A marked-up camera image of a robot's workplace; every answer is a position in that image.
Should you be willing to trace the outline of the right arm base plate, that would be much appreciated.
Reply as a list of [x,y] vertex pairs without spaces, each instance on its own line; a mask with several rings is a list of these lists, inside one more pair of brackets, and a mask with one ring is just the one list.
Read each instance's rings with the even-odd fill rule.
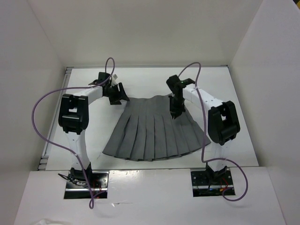
[[216,181],[210,181],[204,169],[191,170],[190,175],[193,197],[221,196],[223,191],[225,191],[225,196],[235,195],[233,180],[229,169]]

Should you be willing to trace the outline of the white crumpled plastic bag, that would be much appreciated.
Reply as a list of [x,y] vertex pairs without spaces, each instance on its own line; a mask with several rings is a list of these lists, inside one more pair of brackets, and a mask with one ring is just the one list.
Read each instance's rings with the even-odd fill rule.
[[56,220],[43,218],[33,224],[34,225],[67,225],[68,223],[63,221],[56,221]]

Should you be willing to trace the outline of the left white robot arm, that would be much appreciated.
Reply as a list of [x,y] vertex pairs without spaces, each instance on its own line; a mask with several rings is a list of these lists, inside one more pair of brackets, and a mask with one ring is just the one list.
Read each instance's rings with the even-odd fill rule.
[[72,165],[67,179],[89,187],[93,183],[91,163],[86,150],[85,131],[89,124],[89,105],[94,101],[107,97],[111,105],[120,105],[121,101],[129,101],[122,83],[109,78],[101,84],[95,80],[90,86],[75,94],[64,94],[60,103],[58,123],[65,132],[72,154]]

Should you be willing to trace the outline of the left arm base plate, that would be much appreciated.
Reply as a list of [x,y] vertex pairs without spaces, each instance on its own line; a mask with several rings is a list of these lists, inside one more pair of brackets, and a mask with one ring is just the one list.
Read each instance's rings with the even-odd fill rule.
[[[90,190],[86,180],[71,178],[59,173],[59,176],[66,180],[66,187],[64,192],[64,199],[90,199]],[[91,191],[96,199],[107,199],[108,196],[108,171],[96,171],[89,174],[89,182]]]

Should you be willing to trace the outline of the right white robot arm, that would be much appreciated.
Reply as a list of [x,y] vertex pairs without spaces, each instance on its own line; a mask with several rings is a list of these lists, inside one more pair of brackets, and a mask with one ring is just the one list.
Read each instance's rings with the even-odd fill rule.
[[205,134],[212,141],[213,159],[205,161],[205,178],[210,184],[217,184],[227,170],[225,160],[228,157],[232,140],[240,132],[240,123],[235,104],[232,101],[219,100],[195,86],[195,81],[188,78],[180,80],[177,75],[166,81],[172,92],[170,114],[173,119],[185,111],[185,100],[193,103],[204,113]]

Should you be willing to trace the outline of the grey pleated skirt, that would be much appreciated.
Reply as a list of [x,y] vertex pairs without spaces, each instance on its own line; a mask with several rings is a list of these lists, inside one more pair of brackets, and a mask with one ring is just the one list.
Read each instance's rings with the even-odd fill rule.
[[189,110],[173,119],[169,97],[130,98],[103,154],[132,161],[178,158],[198,151],[211,141]]

